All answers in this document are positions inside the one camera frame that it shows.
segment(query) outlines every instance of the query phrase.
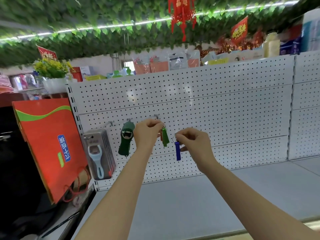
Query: red lantern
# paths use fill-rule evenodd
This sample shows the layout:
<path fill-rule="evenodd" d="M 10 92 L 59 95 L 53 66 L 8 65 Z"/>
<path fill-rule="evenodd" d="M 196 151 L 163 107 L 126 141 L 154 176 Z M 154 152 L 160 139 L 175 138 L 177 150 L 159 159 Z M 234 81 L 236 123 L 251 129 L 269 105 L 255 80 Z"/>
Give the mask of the red lantern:
<path fill-rule="evenodd" d="M 192 28 L 197 23 L 195 15 L 194 0 L 168 0 L 169 13 L 171 13 L 171 3 L 173 4 L 173 15 L 171 19 L 171 30 L 174 32 L 174 25 L 182 22 L 181 30 L 183 33 L 182 42 L 186 41 L 185 28 L 187 27 L 186 21 L 193 20 Z"/>

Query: green keychain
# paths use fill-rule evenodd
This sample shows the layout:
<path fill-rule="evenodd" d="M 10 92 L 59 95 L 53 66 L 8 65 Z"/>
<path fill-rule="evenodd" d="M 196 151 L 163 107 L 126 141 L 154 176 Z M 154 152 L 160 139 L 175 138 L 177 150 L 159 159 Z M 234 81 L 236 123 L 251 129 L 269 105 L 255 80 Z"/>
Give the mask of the green keychain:
<path fill-rule="evenodd" d="M 167 134 L 167 128 L 166 128 L 166 126 L 164 126 L 164 128 L 162 128 L 162 143 L 163 143 L 163 146 L 166 147 L 169 142 L 170 141 L 169 141 L 169 137 L 168 137 L 168 134 Z"/>
<path fill-rule="evenodd" d="M 130 143 L 134 137 L 134 123 L 131 121 L 126 122 L 121 130 L 121 144 L 118 153 L 122 156 L 129 156 Z"/>

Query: white flower pot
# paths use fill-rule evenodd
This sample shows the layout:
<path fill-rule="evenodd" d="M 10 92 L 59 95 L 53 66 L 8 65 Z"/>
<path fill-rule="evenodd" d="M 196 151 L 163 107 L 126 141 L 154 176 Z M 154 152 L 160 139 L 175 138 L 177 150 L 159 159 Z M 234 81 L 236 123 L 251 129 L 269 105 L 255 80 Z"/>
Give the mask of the white flower pot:
<path fill-rule="evenodd" d="M 43 81 L 44 88 L 50 94 L 67 92 L 67 89 L 66 89 L 67 83 L 68 82 L 66 78 L 52 78 L 52 79 Z"/>

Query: hand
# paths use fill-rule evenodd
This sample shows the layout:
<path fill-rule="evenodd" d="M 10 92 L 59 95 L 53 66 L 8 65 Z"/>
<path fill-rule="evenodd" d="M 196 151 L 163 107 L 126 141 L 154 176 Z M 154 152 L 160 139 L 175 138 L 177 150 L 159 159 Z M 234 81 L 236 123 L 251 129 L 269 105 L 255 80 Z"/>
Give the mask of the hand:
<path fill-rule="evenodd" d="M 217 163 L 207 133 L 194 128 L 186 128 L 176 133 L 176 139 L 180 144 L 185 145 L 180 151 L 189 151 L 201 172 L 203 172 L 208 165 Z"/>
<path fill-rule="evenodd" d="M 136 124 L 133 131 L 134 141 L 136 142 L 137 149 L 153 149 L 157 141 L 157 137 L 160 136 L 164 123 L 160 120 L 146 119 Z"/>

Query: forearm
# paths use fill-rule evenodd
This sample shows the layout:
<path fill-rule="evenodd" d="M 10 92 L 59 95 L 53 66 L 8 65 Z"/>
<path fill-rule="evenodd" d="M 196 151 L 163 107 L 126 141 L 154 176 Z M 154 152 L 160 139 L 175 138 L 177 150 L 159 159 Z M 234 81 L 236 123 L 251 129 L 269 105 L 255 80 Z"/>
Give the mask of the forearm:
<path fill-rule="evenodd" d="M 213 162 L 204 173 L 254 240 L 315 240 L 320 235 L 267 201 L 231 171 Z"/>
<path fill-rule="evenodd" d="M 75 240 L 126 240 L 151 150 L 137 150 Z"/>

